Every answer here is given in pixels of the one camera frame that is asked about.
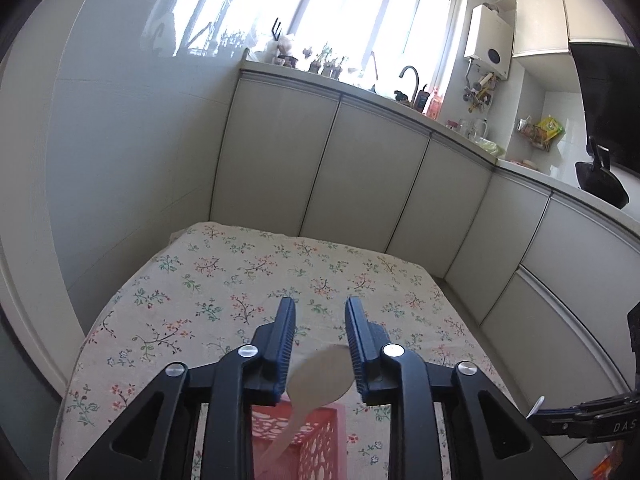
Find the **white rice paddle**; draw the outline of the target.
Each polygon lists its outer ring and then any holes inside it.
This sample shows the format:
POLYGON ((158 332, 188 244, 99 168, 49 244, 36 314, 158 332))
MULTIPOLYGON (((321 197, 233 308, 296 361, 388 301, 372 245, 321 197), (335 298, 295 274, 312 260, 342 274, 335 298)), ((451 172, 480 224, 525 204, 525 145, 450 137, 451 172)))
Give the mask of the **white rice paddle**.
POLYGON ((284 453, 311 412, 344 396, 354 380, 347 346, 332 344, 300 362, 286 384, 286 394, 292 404, 288 426, 260 456, 254 467, 255 476, 267 471, 284 453))

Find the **pink perforated utensil basket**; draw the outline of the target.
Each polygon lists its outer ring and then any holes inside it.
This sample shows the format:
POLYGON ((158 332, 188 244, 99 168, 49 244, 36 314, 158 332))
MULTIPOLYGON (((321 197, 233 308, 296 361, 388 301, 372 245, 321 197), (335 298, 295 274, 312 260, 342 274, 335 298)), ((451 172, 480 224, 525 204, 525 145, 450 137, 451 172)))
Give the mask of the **pink perforated utensil basket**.
POLYGON ((271 443, 291 418, 292 404, 285 396, 276 406, 252 407, 255 479, 346 479, 346 411, 341 403, 317 408, 280 457, 261 474, 258 465, 271 443))

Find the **white plastic spoon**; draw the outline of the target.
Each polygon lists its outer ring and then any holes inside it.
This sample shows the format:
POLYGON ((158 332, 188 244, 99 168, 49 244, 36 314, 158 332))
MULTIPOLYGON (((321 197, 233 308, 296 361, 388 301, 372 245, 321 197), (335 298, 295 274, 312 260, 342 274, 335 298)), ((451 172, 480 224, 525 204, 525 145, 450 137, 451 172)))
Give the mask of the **white plastic spoon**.
POLYGON ((532 405, 532 407, 530 408, 530 410, 528 411, 527 415, 526 415, 526 419, 529 419, 531 417, 533 417, 534 415, 536 415, 540 409, 542 408, 542 406, 544 405, 544 401, 546 400, 545 396, 540 396, 536 402, 532 405))

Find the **floral tablecloth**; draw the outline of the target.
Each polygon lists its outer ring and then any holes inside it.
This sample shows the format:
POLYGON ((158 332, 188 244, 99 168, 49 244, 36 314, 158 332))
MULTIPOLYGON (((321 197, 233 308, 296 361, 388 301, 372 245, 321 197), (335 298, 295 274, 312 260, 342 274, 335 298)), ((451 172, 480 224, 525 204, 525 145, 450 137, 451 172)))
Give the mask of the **floral tablecloth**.
POLYGON ((105 430, 168 365, 195 368, 288 326, 290 363, 346 347, 358 299, 390 341, 424 361, 494 363, 427 270, 325 240, 198 223, 134 272, 92 321, 65 393, 54 474, 67 478, 105 430))

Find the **black wok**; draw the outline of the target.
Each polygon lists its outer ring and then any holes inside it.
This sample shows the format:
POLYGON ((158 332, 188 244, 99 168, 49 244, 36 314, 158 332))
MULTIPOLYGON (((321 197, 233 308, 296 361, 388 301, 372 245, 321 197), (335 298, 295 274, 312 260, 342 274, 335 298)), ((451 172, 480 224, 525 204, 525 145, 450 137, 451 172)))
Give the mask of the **black wok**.
POLYGON ((629 195, 623 183, 611 171, 610 151, 601 146, 593 136, 588 136, 591 162, 576 162, 575 171, 579 187, 617 209, 629 203, 629 195))

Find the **red dish soap bottle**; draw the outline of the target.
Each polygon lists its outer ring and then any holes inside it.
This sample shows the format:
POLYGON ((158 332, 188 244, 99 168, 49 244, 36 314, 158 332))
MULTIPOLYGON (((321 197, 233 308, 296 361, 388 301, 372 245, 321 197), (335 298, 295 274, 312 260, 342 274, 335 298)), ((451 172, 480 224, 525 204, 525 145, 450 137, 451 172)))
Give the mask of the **red dish soap bottle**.
POLYGON ((437 120, 440 110, 442 109, 442 96, 438 89, 435 89, 428 102, 426 116, 431 120, 437 120))

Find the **yellow snack bag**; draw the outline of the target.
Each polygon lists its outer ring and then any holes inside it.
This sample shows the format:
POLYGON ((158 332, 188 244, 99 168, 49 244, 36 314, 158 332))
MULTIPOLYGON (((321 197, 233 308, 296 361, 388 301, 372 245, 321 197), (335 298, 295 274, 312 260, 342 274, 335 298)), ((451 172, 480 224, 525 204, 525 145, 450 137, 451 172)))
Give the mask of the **yellow snack bag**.
POLYGON ((564 127, 552 116, 542 118, 535 126, 534 145, 541 150, 549 151, 552 141, 564 132, 564 127))

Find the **white water heater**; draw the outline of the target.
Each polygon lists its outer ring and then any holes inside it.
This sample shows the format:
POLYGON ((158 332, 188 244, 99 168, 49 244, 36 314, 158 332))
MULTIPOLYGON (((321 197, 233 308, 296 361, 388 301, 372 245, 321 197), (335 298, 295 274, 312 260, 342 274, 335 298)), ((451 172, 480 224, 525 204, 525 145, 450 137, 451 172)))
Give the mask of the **white water heater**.
POLYGON ((480 4, 471 15, 464 57, 480 68, 507 80, 512 58, 513 28, 497 11, 480 4))

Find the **black range hood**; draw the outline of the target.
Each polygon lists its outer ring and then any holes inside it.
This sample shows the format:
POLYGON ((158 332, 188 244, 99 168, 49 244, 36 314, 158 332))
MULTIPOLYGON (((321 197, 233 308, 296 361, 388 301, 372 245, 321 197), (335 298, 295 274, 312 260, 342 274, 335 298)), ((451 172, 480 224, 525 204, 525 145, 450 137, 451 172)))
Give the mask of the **black range hood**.
POLYGON ((639 53, 633 47, 572 42, 587 136, 607 148, 614 166, 639 174, 639 53))

